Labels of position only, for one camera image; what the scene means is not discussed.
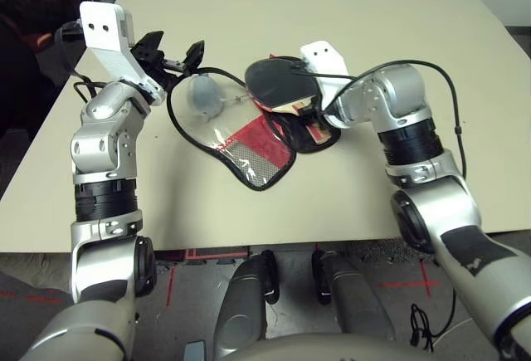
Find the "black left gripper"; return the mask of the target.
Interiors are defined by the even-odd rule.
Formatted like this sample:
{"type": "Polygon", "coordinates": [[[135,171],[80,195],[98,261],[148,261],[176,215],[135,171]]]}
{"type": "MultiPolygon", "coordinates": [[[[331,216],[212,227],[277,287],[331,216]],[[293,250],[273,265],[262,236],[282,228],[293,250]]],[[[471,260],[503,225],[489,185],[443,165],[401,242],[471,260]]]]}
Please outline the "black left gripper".
{"type": "Polygon", "coordinates": [[[158,49],[163,34],[163,31],[148,32],[131,48],[131,53],[151,79],[163,88],[172,88],[178,83],[178,77],[194,74],[201,65],[205,41],[196,41],[188,48],[183,64],[166,59],[158,49]]]}

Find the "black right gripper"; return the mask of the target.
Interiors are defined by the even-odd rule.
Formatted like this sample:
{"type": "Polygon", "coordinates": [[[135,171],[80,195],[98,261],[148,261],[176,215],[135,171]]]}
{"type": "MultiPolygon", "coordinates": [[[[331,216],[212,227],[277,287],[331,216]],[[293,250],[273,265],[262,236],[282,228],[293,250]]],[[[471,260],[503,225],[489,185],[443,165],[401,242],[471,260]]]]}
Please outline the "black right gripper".
{"type": "Polygon", "coordinates": [[[329,129],[328,122],[322,115],[319,114],[320,108],[318,104],[300,104],[296,106],[296,111],[298,115],[306,115],[305,120],[307,125],[316,125],[320,129],[329,129]]]}

